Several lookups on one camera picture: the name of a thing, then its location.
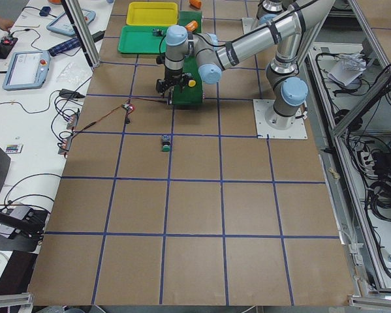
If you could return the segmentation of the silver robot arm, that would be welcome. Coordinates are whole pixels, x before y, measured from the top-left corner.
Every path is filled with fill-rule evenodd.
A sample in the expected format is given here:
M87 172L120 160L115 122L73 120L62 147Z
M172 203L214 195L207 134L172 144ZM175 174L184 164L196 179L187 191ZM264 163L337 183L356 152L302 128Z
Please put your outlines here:
M156 90L165 94L189 81L183 71L188 56L195 58L201 80L215 84L226 69L276 46L275 56L266 68L275 100L265 119L272 128L286 130L308 94L306 83L297 77L296 71L333 4L325 0L293 1L288 5L282 1L261 1L256 27L221 45L215 43L212 34L192 33L184 26L172 25L166 31L166 51L157 58L164 65L164 78L157 80Z

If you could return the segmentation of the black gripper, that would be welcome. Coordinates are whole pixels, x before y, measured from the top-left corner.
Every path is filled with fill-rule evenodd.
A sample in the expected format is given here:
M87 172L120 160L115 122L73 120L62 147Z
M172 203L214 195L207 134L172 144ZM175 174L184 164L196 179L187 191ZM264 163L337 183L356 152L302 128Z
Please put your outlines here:
M157 79L156 81L156 91L164 97L165 93L178 85L180 87L180 91L184 88L188 87L188 81L193 80L193 76L191 73L183 73L183 69L172 70L168 67L164 68L164 78Z

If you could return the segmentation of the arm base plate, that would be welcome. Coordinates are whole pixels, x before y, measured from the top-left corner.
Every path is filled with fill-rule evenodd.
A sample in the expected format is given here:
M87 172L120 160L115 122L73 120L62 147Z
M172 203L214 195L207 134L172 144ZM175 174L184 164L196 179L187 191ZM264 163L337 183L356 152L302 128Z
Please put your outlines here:
M281 117L274 112L274 100L254 99L253 111L257 137L260 139L306 140L303 112L299 106L296 115Z
M242 29L244 36L252 33L259 26L259 22L256 18L242 18Z

